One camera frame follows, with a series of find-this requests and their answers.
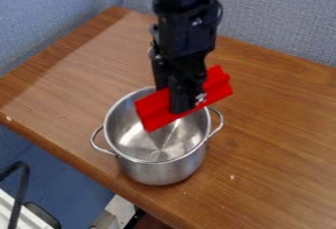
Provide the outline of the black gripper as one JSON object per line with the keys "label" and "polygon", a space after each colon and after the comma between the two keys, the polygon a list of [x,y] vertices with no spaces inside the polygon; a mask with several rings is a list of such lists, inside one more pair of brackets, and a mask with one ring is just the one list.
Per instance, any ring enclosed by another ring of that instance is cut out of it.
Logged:
{"label": "black gripper", "polygon": [[150,29],[155,85],[170,87],[175,114],[192,110],[204,93],[206,58],[215,49],[218,22],[219,13],[162,13]]}

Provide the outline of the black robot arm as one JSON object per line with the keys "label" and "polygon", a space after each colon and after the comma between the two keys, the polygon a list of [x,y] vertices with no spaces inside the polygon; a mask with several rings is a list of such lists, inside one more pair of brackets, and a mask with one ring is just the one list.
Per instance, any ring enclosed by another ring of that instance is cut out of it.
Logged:
{"label": "black robot arm", "polygon": [[218,0],[154,0],[158,22],[151,26],[148,57],[155,84],[168,89],[168,109],[180,114],[206,98],[206,58],[215,49],[223,16]]}

